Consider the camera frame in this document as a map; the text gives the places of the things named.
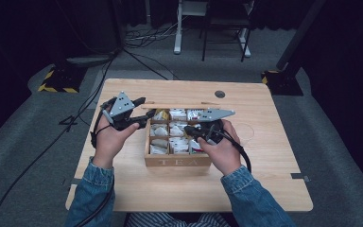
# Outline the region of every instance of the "round hole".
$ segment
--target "round hole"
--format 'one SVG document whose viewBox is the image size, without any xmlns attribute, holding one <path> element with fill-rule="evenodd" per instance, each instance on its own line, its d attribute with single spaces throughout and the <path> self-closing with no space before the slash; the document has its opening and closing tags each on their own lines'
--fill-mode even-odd
<svg viewBox="0 0 363 227">
<path fill-rule="evenodd" d="M 226 94 L 223 91 L 215 91 L 215 96 L 218 98 L 223 98 L 225 95 Z"/>
</svg>

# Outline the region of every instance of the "gray carpet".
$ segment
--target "gray carpet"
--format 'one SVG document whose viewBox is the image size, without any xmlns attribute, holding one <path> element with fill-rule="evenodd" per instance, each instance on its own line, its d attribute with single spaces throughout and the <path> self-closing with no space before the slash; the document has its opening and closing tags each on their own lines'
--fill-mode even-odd
<svg viewBox="0 0 363 227">
<path fill-rule="evenodd" d="M 260 73 L 275 69 L 293 35 L 293 30 L 253 31 L 251 58 L 244 62 L 239 61 L 237 45 L 213 44 L 208 46 L 202 62 L 202 42 L 196 29 L 183 33 L 180 55 L 173 54 L 174 37 L 128 51 L 159 61 L 181 80 L 261 82 Z M 173 78 L 155 61 L 141 61 Z M 0 199 L 17 176 L 65 129 L 58 123 L 78 113 L 101 74 L 101 66 L 90 68 L 79 94 L 37 92 L 49 68 L 47 65 L 31 78 L 32 96 L 0 130 Z M 112 63 L 108 78 L 130 76 L 131 72 L 138 72 L 138 78 L 158 79 L 125 52 Z M 307 187 L 314 209 L 289 215 L 298 226 L 363 226 L 363 174 L 311 96 L 305 72 L 300 71 L 297 78 L 304 96 L 273 99 L 302 173 L 311 180 Z M 93 109 L 87 109 L 82 118 L 91 122 L 93 113 Z M 62 226 L 67 214 L 67 190 L 89 129 L 82 121 L 77 123 L 10 191 L 0 209 L 0 226 Z M 122 226 L 124 215 L 115 213 L 113 226 Z"/>
</svg>

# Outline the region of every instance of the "yellow black striped tape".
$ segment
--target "yellow black striped tape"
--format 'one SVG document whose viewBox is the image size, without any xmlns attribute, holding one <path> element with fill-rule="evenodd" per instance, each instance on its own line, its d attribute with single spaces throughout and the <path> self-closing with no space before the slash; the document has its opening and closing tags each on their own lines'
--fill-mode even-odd
<svg viewBox="0 0 363 227">
<path fill-rule="evenodd" d="M 265 72 L 261 73 L 261 79 L 262 79 L 262 83 L 268 85 L 268 80 L 267 80 Z"/>
<path fill-rule="evenodd" d="M 65 92 L 65 93 L 78 93 L 78 88 L 72 88 L 72 87 L 60 87 L 60 86 L 47 86 L 47 82 L 52 79 L 52 75 L 54 74 L 54 69 L 51 69 L 48 74 L 46 74 L 45 79 L 43 80 L 43 83 L 38 88 L 39 92 L 45 91 L 45 92 Z"/>
</svg>

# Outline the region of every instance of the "finger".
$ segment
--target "finger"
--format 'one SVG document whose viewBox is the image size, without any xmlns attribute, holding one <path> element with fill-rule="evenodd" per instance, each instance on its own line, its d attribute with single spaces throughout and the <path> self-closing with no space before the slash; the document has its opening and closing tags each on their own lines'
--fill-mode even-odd
<svg viewBox="0 0 363 227">
<path fill-rule="evenodd" d="M 129 138 L 135 131 L 138 130 L 138 128 L 140 127 L 140 124 L 138 123 L 134 123 L 130 126 L 128 126 L 127 128 L 125 128 L 124 130 L 122 130 L 120 133 L 125 137 L 125 139 Z"/>
<path fill-rule="evenodd" d="M 231 128 L 233 127 L 232 122 L 230 122 L 228 120 L 225 120 L 225 119 L 222 119 L 222 123 L 223 123 L 223 130 L 232 131 L 231 130 Z"/>
<path fill-rule="evenodd" d="M 209 150 L 211 150 L 211 145 L 208 144 L 204 139 L 202 139 L 201 137 L 199 137 L 198 139 L 199 142 L 199 146 L 201 147 L 202 150 L 204 150 L 206 153 L 208 153 Z"/>
</svg>

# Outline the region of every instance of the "chair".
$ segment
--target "chair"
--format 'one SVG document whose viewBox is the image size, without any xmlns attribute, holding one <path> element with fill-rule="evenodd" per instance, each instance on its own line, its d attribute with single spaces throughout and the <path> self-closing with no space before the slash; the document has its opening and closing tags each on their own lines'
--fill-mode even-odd
<svg viewBox="0 0 363 227">
<path fill-rule="evenodd" d="M 244 45 L 243 55 L 241 56 L 241 61 L 243 61 L 251 33 L 250 15 L 249 4 L 244 0 L 209 0 L 204 17 L 202 61 L 205 60 L 207 44 L 236 44 L 236 41 L 208 41 L 208 30 L 212 28 L 238 30 L 235 38 L 238 44 Z M 247 38 L 244 43 L 239 39 L 243 28 L 247 30 Z"/>
</svg>

